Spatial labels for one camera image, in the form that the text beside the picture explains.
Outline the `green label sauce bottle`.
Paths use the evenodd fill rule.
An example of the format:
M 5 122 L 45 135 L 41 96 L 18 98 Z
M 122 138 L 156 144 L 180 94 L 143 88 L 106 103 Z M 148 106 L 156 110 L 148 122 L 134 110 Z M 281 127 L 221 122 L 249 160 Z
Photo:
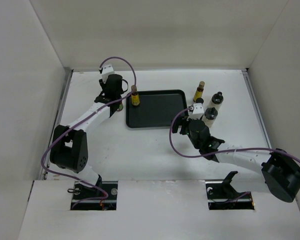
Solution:
M 118 107 L 118 109 L 117 109 L 117 111 L 118 111 L 118 112 L 120 112 L 120 111 L 122 111 L 122 110 L 123 110 L 123 108 L 124 108 L 123 104 L 122 104 L 122 103 L 120 103 L 120 104 L 119 104 L 119 107 Z

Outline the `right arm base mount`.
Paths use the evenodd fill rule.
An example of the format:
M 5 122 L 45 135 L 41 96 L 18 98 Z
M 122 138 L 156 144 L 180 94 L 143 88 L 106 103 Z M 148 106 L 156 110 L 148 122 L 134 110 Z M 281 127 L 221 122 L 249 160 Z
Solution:
M 236 191 L 231 182 L 238 171 L 231 171 L 224 179 L 205 182 L 207 205 L 211 211 L 254 210 L 252 194 Z

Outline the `white pepper grinder jar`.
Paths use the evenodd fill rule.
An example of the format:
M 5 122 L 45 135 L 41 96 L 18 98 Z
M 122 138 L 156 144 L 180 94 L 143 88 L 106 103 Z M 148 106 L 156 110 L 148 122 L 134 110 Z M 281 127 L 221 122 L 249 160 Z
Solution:
M 211 108 L 215 108 L 217 111 L 219 111 L 223 101 L 224 101 L 223 93 L 221 91 L 218 91 L 211 97 L 209 106 Z

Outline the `black label spice jar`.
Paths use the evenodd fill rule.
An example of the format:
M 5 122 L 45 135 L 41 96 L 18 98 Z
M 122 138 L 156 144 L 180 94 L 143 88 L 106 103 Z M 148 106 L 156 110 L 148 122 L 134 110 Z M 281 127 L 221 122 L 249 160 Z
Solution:
M 195 100 L 195 103 L 196 104 L 203 104 L 204 103 L 204 100 L 202 99 L 202 98 L 197 98 L 196 100 Z

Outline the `clear salt grinder jar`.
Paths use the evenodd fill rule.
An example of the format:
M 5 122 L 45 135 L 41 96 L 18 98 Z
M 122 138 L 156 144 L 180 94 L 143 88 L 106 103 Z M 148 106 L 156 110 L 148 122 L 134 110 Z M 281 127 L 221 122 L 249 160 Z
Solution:
M 209 107 L 205 110 L 202 116 L 202 121 L 208 128 L 211 128 L 217 116 L 218 110 L 215 107 Z

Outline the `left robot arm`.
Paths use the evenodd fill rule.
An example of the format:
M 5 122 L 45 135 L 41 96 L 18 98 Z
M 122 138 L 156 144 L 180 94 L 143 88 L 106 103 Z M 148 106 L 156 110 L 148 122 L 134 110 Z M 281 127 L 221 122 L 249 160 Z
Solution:
M 53 132 L 52 144 L 48 147 L 49 161 L 66 173 L 60 176 L 72 178 L 85 187 L 90 199 L 98 199 L 102 195 L 102 186 L 97 183 L 99 175 L 87 165 L 88 132 L 95 130 L 101 123 L 111 118 L 120 108 L 122 97 L 126 92 L 123 83 L 126 80 L 116 73 L 99 80 L 101 92 L 92 106 L 79 118 L 67 125 L 58 125 Z

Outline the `yellow label oil bottle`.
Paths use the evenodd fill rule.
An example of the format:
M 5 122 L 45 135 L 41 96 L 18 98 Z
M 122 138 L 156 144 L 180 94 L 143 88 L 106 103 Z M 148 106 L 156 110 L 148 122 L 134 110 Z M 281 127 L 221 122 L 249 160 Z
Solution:
M 140 105 L 140 97 L 136 85 L 131 86 L 131 103 L 134 107 Z
M 198 87 L 196 88 L 196 91 L 193 96 L 193 102 L 195 102 L 198 98 L 201 98 L 204 92 L 205 82 L 200 81 L 198 84 Z

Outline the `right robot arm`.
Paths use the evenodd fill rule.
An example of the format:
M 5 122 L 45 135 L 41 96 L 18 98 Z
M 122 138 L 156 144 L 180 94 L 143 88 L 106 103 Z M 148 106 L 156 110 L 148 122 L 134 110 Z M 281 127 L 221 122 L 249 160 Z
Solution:
M 176 116 L 169 133 L 187 136 L 198 150 L 198 158 L 250 170 L 264 179 L 269 192 L 277 199 L 291 203 L 300 190 L 300 160 L 276 148 L 231 146 L 211 135 L 200 119 Z

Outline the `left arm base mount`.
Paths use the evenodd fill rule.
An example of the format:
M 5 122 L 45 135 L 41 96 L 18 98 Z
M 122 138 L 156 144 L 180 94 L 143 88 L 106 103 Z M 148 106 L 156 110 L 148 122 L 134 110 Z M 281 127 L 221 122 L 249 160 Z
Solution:
M 103 181 L 99 176 L 96 186 L 104 190 L 108 197 L 100 190 L 75 182 L 74 187 L 67 192 L 71 194 L 70 209 L 72 211 L 115 211 L 117 209 L 118 182 Z

